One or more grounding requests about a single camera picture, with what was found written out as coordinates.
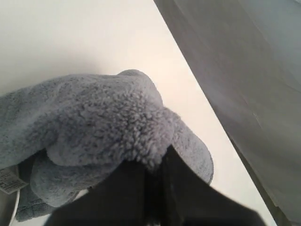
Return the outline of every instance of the gray wall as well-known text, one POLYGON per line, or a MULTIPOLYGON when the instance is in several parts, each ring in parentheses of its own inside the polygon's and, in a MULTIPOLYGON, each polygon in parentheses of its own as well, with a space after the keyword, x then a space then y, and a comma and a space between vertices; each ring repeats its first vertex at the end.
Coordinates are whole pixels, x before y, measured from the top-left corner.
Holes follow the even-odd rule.
POLYGON ((301 5, 156 3, 225 130, 275 205, 301 222, 301 5))

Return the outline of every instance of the gray towel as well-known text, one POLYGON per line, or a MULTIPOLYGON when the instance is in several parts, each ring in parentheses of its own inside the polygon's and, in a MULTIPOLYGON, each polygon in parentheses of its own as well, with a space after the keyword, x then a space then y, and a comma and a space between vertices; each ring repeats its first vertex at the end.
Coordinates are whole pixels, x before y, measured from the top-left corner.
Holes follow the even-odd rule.
POLYGON ((11 92, 0 97, 0 118, 0 169, 34 155, 30 167, 20 165, 30 172, 20 221, 72 201, 124 160, 156 168, 170 144, 204 181, 213 176, 204 143, 137 70, 68 75, 11 92))

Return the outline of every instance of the towel tag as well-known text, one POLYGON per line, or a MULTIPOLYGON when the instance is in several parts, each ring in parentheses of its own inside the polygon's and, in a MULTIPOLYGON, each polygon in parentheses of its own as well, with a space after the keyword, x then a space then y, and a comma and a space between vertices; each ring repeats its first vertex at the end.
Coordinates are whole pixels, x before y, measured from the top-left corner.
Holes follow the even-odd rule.
POLYGON ((28 185, 9 169, 0 170, 0 190, 12 194, 28 185))

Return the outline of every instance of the black object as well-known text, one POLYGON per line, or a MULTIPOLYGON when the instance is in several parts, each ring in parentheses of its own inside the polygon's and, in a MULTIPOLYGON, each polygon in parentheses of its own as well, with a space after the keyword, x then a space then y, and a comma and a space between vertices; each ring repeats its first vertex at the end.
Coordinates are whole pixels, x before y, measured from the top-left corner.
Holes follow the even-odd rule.
POLYGON ((265 226, 259 215, 202 181, 172 146, 148 173, 122 163, 80 199, 56 210, 45 226, 265 226))

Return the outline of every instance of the fluffy towel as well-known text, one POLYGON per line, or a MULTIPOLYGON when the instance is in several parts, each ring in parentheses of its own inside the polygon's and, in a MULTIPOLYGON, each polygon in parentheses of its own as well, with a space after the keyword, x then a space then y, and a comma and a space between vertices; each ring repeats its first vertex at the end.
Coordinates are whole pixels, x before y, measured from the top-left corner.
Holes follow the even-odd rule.
POLYGON ((68 75, 20 89, 0 97, 0 118, 0 169, 26 160, 21 176, 30 177, 20 221, 70 202, 124 160, 155 169, 170 144, 204 181, 213 176, 204 143, 137 70, 68 75))

